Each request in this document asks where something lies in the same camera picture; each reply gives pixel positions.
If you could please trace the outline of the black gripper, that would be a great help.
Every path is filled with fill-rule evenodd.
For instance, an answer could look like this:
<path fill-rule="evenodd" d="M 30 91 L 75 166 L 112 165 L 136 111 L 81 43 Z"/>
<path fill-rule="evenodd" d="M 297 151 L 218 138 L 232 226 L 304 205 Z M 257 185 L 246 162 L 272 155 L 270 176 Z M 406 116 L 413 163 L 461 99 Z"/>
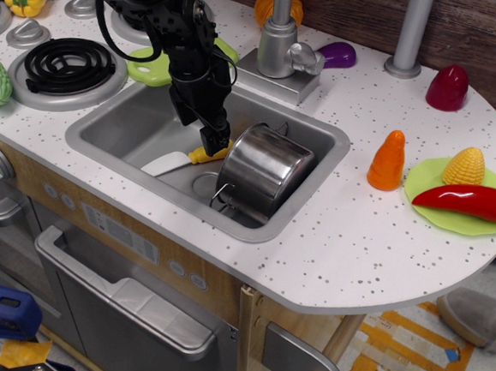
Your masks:
<path fill-rule="evenodd" d="M 170 98 L 181 123 L 188 126 L 197 120 L 201 143 L 207 156 L 229 147 L 230 125 L 224 100 L 233 86 L 230 67 L 234 64 L 220 48 L 211 53 L 198 48 L 171 47 L 169 75 L 172 80 Z"/>

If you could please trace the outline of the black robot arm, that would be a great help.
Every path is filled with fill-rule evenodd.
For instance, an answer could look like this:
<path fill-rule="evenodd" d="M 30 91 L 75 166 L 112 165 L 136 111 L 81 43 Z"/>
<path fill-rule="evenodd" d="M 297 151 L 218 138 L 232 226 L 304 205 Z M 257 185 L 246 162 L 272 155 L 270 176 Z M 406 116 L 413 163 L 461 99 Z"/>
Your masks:
<path fill-rule="evenodd" d="M 104 6 L 143 28 L 152 44 L 152 62 L 165 53 L 170 59 L 170 98 L 182 124 L 200 121 L 206 155 L 225 149 L 230 125 L 224 100 L 231 92 L 235 63 L 215 45 L 216 26 L 206 15 L 201 0 L 96 0 L 99 28 L 108 46 L 130 60 L 113 42 L 105 23 Z"/>

